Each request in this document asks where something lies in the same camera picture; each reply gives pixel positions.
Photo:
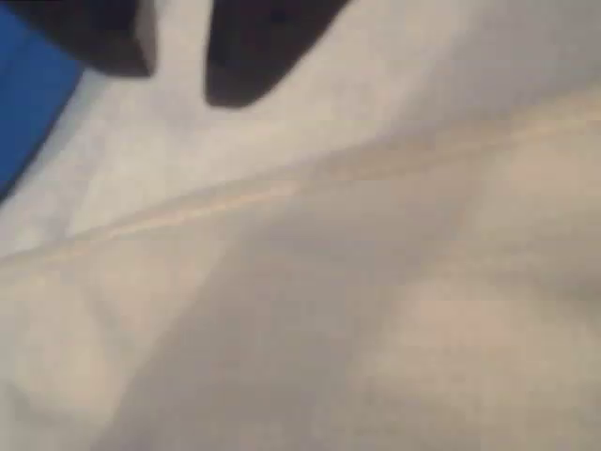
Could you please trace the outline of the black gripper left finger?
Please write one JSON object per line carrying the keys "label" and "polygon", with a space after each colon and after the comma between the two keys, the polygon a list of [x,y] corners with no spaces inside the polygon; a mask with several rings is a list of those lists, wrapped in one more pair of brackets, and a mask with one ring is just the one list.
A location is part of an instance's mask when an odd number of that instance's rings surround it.
{"label": "black gripper left finger", "polygon": [[156,71],[154,1],[15,1],[13,14],[102,74],[148,78]]}

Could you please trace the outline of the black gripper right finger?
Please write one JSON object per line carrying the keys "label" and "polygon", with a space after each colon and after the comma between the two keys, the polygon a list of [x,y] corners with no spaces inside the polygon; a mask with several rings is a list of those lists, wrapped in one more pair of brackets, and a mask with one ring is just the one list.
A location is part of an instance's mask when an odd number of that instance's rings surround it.
{"label": "black gripper right finger", "polygon": [[328,30],[346,1],[214,1],[203,94],[217,108],[264,98]]}

